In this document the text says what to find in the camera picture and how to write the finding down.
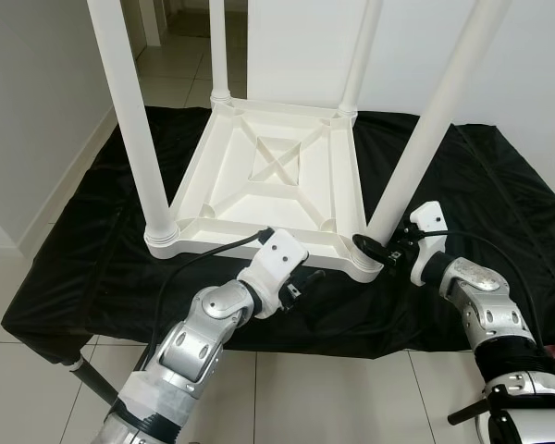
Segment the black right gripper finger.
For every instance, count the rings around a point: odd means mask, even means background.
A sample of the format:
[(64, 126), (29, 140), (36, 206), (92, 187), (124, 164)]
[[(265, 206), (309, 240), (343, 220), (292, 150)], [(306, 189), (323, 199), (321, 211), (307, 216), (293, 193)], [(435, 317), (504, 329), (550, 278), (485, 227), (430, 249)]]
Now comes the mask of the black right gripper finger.
[(351, 241), (363, 255), (370, 258), (371, 261), (382, 265), (392, 264), (392, 253), (388, 248), (385, 248), (383, 244), (380, 244), (377, 240), (372, 240), (372, 238), (367, 237), (366, 234), (353, 234)]

